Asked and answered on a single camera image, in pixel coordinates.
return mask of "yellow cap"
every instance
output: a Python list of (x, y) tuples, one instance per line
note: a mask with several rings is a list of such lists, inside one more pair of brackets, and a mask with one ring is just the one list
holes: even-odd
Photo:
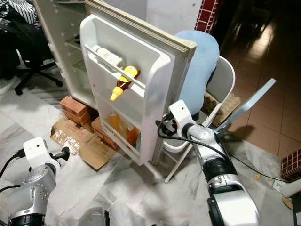
[(118, 97), (121, 96), (123, 93), (122, 88), (115, 86), (115, 88), (112, 91), (112, 96), (110, 97), (110, 101), (115, 101)]

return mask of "black office chair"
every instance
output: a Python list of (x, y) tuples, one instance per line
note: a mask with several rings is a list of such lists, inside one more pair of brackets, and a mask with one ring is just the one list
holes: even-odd
[(55, 62), (43, 65), (43, 61), (53, 59), (48, 42), (41, 29), (37, 29), (27, 23), (21, 23), (17, 20), (2, 20), (0, 28), (12, 34), (16, 49), (19, 50), (21, 58), (27, 67), (26, 69), (17, 69), (17, 73), (28, 73), (15, 88), (17, 95), (22, 95), (22, 89), (28, 80), (35, 74), (42, 75), (56, 83), (57, 86), (63, 86), (63, 83), (42, 72), (42, 70), (55, 66)]

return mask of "light blue cushion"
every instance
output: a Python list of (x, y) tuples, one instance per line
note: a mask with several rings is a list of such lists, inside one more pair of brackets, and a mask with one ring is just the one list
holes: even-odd
[(220, 51), (214, 37), (200, 31), (182, 31), (177, 37), (197, 43), (179, 100), (183, 100), (194, 115), (203, 106), (207, 82), (216, 67)]

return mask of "floor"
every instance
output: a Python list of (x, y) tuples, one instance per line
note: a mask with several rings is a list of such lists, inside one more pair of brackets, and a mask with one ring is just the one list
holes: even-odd
[[(18, 81), (18, 78), (1, 81), (0, 168), (14, 151), (22, 148), (24, 141), (36, 136), (45, 139), (50, 152), (61, 150), (49, 136), (51, 126), (63, 116), (58, 101), (66, 95), (66, 87), (57, 88), (37, 76), (19, 97), (12, 90)], [(279, 177), (280, 160), (276, 156), (243, 140), (226, 145), (230, 153), (250, 166)], [(257, 180), (252, 170), (236, 160), (233, 163), (259, 209), (262, 225), (292, 225), (292, 211), (282, 203), (281, 194), (271, 187), (273, 180), (264, 177)], [(171, 159), (163, 155), (157, 170), (166, 176), (171, 167)], [(24, 158), (13, 161), (0, 180), (0, 187), (19, 184), (28, 168)], [(45, 217), (49, 226), (74, 226), (92, 207), (107, 209), (112, 226), (211, 225), (206, 204), (207, 184), (193, 152), (168, 184), (119, 152), (99, 171), (91, 169), (78, 155), (72, 155), (62, 163), (56, 182)], [(1, 220), (8, 218), (8, 197), (12, 193), (10, 189), (1, 194)]]
[(277, 80), (229, 131), (284, 158), (301, 148), (301, 19), (292, 7), (280, 7), (259, 37), (241, 32), (222, 55), (235, 69), (233, 93), (242, 103), (270, 78)]

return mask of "white wall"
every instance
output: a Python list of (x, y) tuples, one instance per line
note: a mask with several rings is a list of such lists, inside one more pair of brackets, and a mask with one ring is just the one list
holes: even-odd
[(107, 3), (128, 12), (170, 33), (194, 30), (202, 0), (106, 0)]

